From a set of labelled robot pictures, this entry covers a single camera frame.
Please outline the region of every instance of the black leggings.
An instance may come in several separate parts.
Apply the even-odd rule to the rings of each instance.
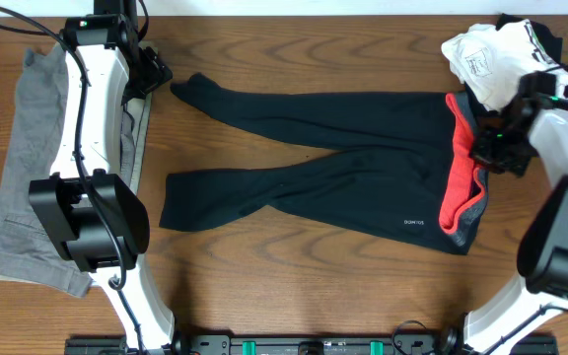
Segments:
[[[472,211],[470,223],[452,233],[439,222],[456,131],[446,94],[247,94],[222,89],[200,74],[173,84],[171,90],[212,118],[240,129],[340,152],[278,169],[169,175],[161,227],[211,229],[268,204],[446,252],[466,253],[474,239],[482,209]]]

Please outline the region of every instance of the wood grain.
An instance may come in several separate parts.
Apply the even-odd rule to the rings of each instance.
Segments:
[[[565,38],[568,17],[534,17]],[[13,24],[12,20],[2,20]],[[62,19],[41,19],[54,30]],[[154,18],[148,34],[185,80],[262,93],[434,91],[462,87],[440,44],[496,17]],[[0,177],[26,47],[43,37],[0,31]],[[329,151],[270,141],[155,92],[139,197],[153,224],[149,260],[180,327],[236,334],[389,333],[403,320],[442,326],[481,306],[515,270],[516,250],[548,192],[539,161],[527,175],[492,176],[468,256],[345,231],[266,207],[212,231],[156,227],[168,173],[271,168]],[[568,354],[568,316],[546,324]],[[120,334],[100,290],[79,300],[44,286],[0,282],[0,354],[55,354],[72,334]]]

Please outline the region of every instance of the white t-shirt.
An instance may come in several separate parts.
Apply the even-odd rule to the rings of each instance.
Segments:
[[[499,31],[493,25],[473,25],[466,34],[445,41],[442,53],[451,62],[451,71],[488,110],[505,107],[525,74],[558,66],[538,42],[530,20],[507,24]],[[551,73],[557,77],[556,96],[562,98],[568,73],[563,69]]]

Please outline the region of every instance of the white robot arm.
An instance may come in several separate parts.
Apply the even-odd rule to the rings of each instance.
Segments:
[[[504,111],[505,125],[486,131],[472,152],[494,171],[516,169],[521,175],[531,145],[553,192],[521,243],[518,272],[486,305],[467,314],[461,334],[451,334],[465,353],[508,355],[519,340],[568,311],[568,100],[553,96],[549,83],[547,73],[524,77]]]
[[[82,115],[82,166],[120,244],[128,280],[123,288],[116,292],[110,287],[122,270],[97,211],[69,205],[88,197],[72,155],[84,84],[80,67],[69,52],[61,144],[50,178],[32,181],[30,202],[59,254],[75,260],[105,290],[126,329],[126,346],[163,353],[170,350],[175,319],[159,296],[145,258],[149,235],[146,210],[119,176],[120,132],[123,105],[131,99],[144,99],[169,81],[172,72],[152,48],[139,48],[141,32],[136,31],[134,0],[96,1],[95,14],[68,19],[61,33],[82,62],[90,83]]]

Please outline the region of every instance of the gray shorts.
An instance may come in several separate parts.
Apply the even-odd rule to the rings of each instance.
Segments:
[[[91,278],[58,256],[28,202],[33,179],[49,177],[67,105],[60,46],[44,56],[27,49],[15,93],[15,118],[0,186],[0,280],[44,284],[83,297]],[[120,175],[137,192],[151,97],[131,101],[122,118]]]

